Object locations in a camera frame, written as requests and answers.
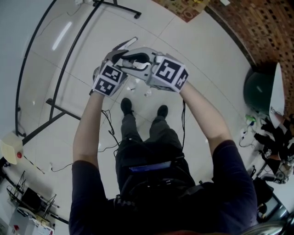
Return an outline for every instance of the floor tile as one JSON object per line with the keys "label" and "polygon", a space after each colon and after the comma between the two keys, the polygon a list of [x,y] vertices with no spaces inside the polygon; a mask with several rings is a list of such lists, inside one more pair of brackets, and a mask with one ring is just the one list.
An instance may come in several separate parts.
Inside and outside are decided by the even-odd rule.
{"label": "floor tile", "polygon": [[[177,131],[180,142],[183,140],[183,128]],[[209,157],[211,156],[209,145],[206,137],[204,136],[202,130],[200,129],[198,123],[196,122],[193,115],[190,115],[188,120],[185,122],[185,144],[193,146],[197,149],[197,153],[202,156]]]}
{"label": "floor tile", "polygon": [[[114,129],[115,137],[118,140],[118,142],[120,142],[122,140],[120,128],[121,128],[122,120],[124,118],[124,114],[121,111],[120,104],[115,102],[113,107],[110,110],[110,113],[111,113],[111,125]],[[142,140],[146,140],[149,137],[148,126],[149,125],[151,126],[151,123],[147,121],[146,119],[142,118],[141,116],[139,116],[136,112],[134,112],[134,117],[136,118],[137,129]],[[114,138],[108,132],[109,130],[111,130],[111,127],[107,119],[105,119],[100,129],[99,151],[104,150],[106,147],[111,147],[116,145]]]}
{"label": "floor tile", "polygon": [[176,51],[170,45],[162,41],[161,39],[156,39],[154,44],[152,45],[154,50],[163,52],[164,54],[168,53],[183,64],[186,65],[190,75],[188,81],[202,94],[207,90],[210,80],[195,66],[193,65],[187,58],[185,58],[181,53]]}
{"label": "floor tile", "polygon": [[73,57],[67,67],[67,72],[88,85],[93,84],[94,70],[100,66],[107,53],[120,43],[138,37],[130,49],[150,46],[156,37],[136,24],[104,11],[93,26],[77,57]]}
{"label": "floor tile", "polygon": [[231,37],[211,16],[202,12],[189,23],[174,18],[160,39],[199,68],[241,116],[246,114],[243,84],[250,65]]}
{"label": "floor tile", "polygon": [[[72,57],[75,57],[79,52],[103,8],[98,9],[87,24],[76,44]],[[88,4],[82,4],[79,7],[71,0],[57,1],[37,32],[31,50],[56,66],[62,67],[75,37],[93,9],[94,7]]]}
{"label": "floor tile", "polygon": [[159,36],[175,15],[153,1],[146,0],[121,0],[121,6],[125,6],[142,13],[139,19],[134,18],[134,13],[116,7],[108,6],[107,11],[113,12],[147,31]]}
{"label": "floor tile", "polygon": [[206,151],[202,152],[197,146],[185,143],[183,152],[195,183],[198,184],[200,180],[210,181],[213,177],[213,164]]}
{"label": "floor tile", "polygon": [[44,197],[50,198],[57,194],[56,204],[60,205],[58,214],[69,216],[72,192],[71,166],[59,170],[73,162],[72,146],[60,141],[48,130],[43,130],[37,136],[36,165],[41,168],[45,174],[37,173],[37,179],[34,186],[37,192]]}
{"label": "floor tile", "polygon": [[232,136],[241,129],[240,126],[244,124],[243,119],[239,116],[234,106],[227,100],[227,98],[221,93],[221,91],[211,84],[204,96],[216,107],[216,109],[224,117],[226,124],[228,125]]}
{"label": "floor tile", "polygon": [[[53,98],[60,71],[60,68],[56,69],[48,89],[46,99]],[[90,91],[91,87],[89,85],[65,72],[59,87],[56,104],[81,117],[89,100]],[[113,100],[105,97],[102,108],[104,110],[110,109],[113,103]],[[43,124],[48,120],[50,114],[50,111],[48,110],[50,110],[50,108],[50,105],[44,104],[40,124]]]}
{"label": "floor tile", "polygon": [[39,121],[43,102],[56,66],[30,52],[23,72],[19,106],[35,121]]}
{"label": "floor tile", "polygon": [[199,68],[210,80],[218,78],[222,62],[230,50],[231,37],[206,12],[189,23],[175,17],[160,35]]}
{"label": "floor tile", "polygon": [[231,43],[230,49],[223,59],[222,67],[223,69],[218,72],[218,78],[215,80],[212,78],[212,80],[238,113],[244,117],[249,108],[244,101],[243,87],[250,70],[250,64],[234,42]]}
{"label": "floor tile", "polygon": [[[130,90],[130,84],[132,84],[132,87],[133,84],[136,84],[136,88]],[[152,91],[152,95],[146,97],[144,94],[148,90]],[[182,98],[178,93],[150,88],[144,81],[131,77],[116,101],[120,103],[125,97],[132,101],[133,110],[150,122],[156,117],[158,108],[161,105],[167,105],[169,108],[169,114],[166,118],[167,123],[174,130],[181,126],[183,105]],[[187,109],[186,117],[189,115],[190,110]]]}

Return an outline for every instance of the person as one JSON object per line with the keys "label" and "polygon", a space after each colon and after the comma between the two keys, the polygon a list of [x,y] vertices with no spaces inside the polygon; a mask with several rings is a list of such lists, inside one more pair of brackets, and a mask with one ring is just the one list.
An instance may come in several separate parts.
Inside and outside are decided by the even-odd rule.
{"label": "person", "polygon": [[158,109],[150,138],[142,141],[132,103],[124,98],[115,158],[120,195],[107,199],[97,159],[104,96],[93,92],[73,143],[70,234],[238,234],[253,225],[254,186],[222,115],[188,82],[180,95],[208,140],[213,183],[195,185],[165,120],[167,106]]}

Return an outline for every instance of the cable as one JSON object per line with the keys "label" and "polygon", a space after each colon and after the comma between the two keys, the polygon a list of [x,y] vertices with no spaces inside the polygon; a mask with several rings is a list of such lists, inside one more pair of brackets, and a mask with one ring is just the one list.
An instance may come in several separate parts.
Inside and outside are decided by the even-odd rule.
{"label": "cable", "polygon": [[107,147],[107,148],[105,148],[103,151],[98,151],[98,152],[104,152],[106,149],[112,149],[112,148],[114,148],[114,147],[116,147],[118,144],[116,144],[115,146],[112,146],[112,147]]}
{"label": "cable", "polygon": [[246,147],[249,147],[249,146],[253,146],[253,148],[255,148],[255,145],[253,144],[253,142],[254,142],[254,139],[253,139],[253,141],[251,142],[251,144],[248,144],[248,145],[244,145],[244,146],[242,146],[241,145],[241,141],[244,139],[244,136],[239,140],[239,146],[241,147],[241,148],[246,148]]}
{"label": "cable", "polygon": [[[66,168],[66,167],[68,167],[68,166],[70,166],[70,165],[72,165],[73,163],[71,163],[71,164],[68,164],[68,165],[66,165],[64,168]],[[63,170],[64,168],[61,168],[60,170],[57,170],[57,171],[61,171],[61,170]],[[51,168],[51,171],[53,171],[53,172],[57,172],[57,171],[54,171],[52,168]]]}
{"label": "cable", "polygon": [[114,155],[114,157],[116,157],[116,156],[115,156],[115,151],[118,151],[118,150],[119,150],[119,149],[116,149],[116,150],[113,151],[113,155]]}
{"label": "cable", "polygon": [[186,114],[186,102],[183,100],[183,112],[182,112],[182,127],[183,127],[183,144],[182,144],[182,151],[184,149],[184,143],[185,143],[185,114]]}
{"label": "cable", "polygon": [[110,135],[112,135],[112,137],[114,138],[114,140],[117,143],[117,145],[119,145],[118,140],[114,136],[115,135],[115,132],[114,132],[113,126],[111,124],[111,113],[110,113],[110,110],[109,109],[108,110],[101,110],[101,112],[104,114],[104,116],[106,117],[106,119],[109,122],[109,125],[110,125],[111,130],[109,130],[108,132],[110,133]]}
{"label": "cable", "polygon": [[40,172],[42,172],[43,174],[45,174],[44,171],[42,171],[39,167],[37,167],[35,164],[33,164],[30,160],[28,160],[34,167],[36,167]]}

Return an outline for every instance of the white wall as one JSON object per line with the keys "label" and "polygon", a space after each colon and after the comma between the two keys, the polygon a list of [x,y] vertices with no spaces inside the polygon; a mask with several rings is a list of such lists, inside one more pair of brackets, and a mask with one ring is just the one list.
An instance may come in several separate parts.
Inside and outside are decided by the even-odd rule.
{"label": "white wall", "polygon": [[0,1],[0,138],[15,128],[18,77],[31,36],[52,0]]}

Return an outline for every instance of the white object on floor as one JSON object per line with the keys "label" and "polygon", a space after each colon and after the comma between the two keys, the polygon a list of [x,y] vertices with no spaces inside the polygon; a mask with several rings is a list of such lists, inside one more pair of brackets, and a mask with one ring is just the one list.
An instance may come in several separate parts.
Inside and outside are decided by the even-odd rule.
{"label": "white object on floor", "polygon": [[271,104],[270,104],[270,118],[273,126],[277,128],[280,125],[279,120],[276,118],[275,114],[271,112],[271,107],[280,113],[281,115],[284,114],[285,108],[285,95],[284,95],[284,88],[283,88],[283,80],[282,80],[282,70],[280,63],[277,64],[276,73],[274,78],[274,84],[272,87],[271,93]]}
{"label": "white object on floor", "polygon": [[13,132],[1,139],[0,147],[3,157],[11,164],[17,164],[17,153],[23,155],[23,142]]}

